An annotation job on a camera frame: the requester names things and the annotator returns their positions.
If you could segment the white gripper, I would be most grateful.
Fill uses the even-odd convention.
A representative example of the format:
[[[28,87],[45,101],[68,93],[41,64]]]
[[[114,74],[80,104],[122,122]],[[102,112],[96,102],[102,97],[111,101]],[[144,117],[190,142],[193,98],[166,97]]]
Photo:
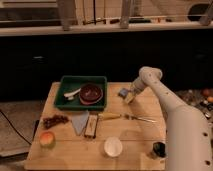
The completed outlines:
[[[130,85],[129,92],[125,97],[124,101],[129,104],[134,98],[140,94],[146,88],[146,84],[142,81],[140,77],[136,78]]]

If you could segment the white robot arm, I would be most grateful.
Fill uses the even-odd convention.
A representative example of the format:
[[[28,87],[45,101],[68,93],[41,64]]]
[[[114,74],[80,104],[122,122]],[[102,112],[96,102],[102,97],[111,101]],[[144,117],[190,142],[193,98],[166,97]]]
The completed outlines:
[[[125,101],[131,102],[146,87],[167,113],[165,171],[213,171],[211,130],[203,113],[166,87],[158,68],[143,66],[131,83]]]

